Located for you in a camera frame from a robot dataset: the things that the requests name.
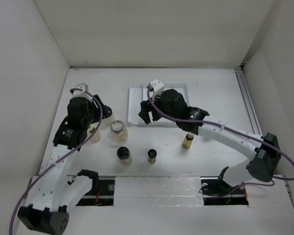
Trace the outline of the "wide glass jar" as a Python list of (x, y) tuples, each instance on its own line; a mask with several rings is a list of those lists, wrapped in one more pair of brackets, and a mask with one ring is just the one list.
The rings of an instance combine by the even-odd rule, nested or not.
[(125, 141), (128, 138), (126, 125), (121, 120), (116, 120), (111, 123), (110, 132), (115, 141)]

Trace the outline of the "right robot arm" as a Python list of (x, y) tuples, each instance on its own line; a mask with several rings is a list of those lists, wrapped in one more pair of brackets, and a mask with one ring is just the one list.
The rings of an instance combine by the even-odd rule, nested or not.
[(173, 89), (157, 92), (142, 101), (140, 108), (138, 116), (145, 124), (166, 118), (185, 132), (215, 140), (245, 156), (244, 162), (222, 169), (215, 181), (219, 191), (227, 193), (252, 179), (264, 183), (272, 181), (281, 158), (275, 135), (250, 135), (229, 127), (206, 110), (187, 105), (183, 95)]

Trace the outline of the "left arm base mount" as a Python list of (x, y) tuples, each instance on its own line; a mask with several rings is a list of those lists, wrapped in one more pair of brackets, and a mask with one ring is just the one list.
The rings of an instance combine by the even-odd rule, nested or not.
[(93, 186), (77, 203), (77, 206), (112, 206), (114, 205), (115, 177), (99, 176), (95, 171), (81, 170), (71, 180), (70, 186), (77, 176), (87, 176), (92, 179)]

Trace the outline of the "black knob spice bottle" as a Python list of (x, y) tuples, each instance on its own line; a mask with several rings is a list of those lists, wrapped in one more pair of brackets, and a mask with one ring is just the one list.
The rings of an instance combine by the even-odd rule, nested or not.
[(110, 126), (114, 121), (115, 121), (114, 113), (112, 114), (112, 116), (111, 116), (110, 118), (103, 119), (103, 123), (104, 123), (106, 126)]

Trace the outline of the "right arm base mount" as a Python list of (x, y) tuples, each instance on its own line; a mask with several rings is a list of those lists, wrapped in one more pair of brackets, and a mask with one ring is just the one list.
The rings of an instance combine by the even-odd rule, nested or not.
[(223, 181), (225, 167), (217, 178), (201, 180), (199, 193), (203, 195), (205, 206), (249, 205), (245, 189), (235, 188)]

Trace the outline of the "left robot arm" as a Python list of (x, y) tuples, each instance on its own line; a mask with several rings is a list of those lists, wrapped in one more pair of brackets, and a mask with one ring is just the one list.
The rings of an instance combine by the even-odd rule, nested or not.
[(87, 91), (73, 95), (67, 106), (67, 116), (53, 139), (53, 149), (46, 169), (29, 189), (39, 183), (38, 191), (28, 206), (14, 214), (29, 229), (49, 235), (61, 235), (69, 221), (69, 211), (85, 195), (99, 190), (98, 173), (82, 170), (68, 187), (66, 178), (82, 146), (93, 137), (87, 131), (91, 124), (100, 125), (112, 115), (110, 107), (100, 97)]

